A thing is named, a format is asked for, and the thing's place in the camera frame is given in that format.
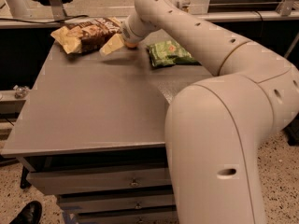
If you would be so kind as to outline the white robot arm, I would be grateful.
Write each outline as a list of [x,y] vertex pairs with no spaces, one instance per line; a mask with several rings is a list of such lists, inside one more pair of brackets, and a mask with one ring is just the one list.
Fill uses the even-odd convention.
[[182,0],[135,0],[122,23],[134,48],[163,29],[211,73],[184,88],[165,119],[180,224],[266,224],[257,150],[299,111],[297,68],[270,49],[182,11]]

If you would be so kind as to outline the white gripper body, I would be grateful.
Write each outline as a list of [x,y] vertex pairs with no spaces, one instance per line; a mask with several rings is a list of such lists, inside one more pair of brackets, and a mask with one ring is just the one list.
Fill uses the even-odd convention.
[[142,21],[136,12],[130,14],[121,24],[123,40],[139,43],[150,33],[155,32],[156,27],[148,22]]

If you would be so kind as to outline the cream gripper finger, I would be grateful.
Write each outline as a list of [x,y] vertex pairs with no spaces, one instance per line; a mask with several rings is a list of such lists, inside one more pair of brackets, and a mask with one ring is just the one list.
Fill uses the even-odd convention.
[[100,48],[99,52],[102,56],[107,56],[108,54],[121,49],[124,46],[124,41],[122,34],[114,34],[106,44]]

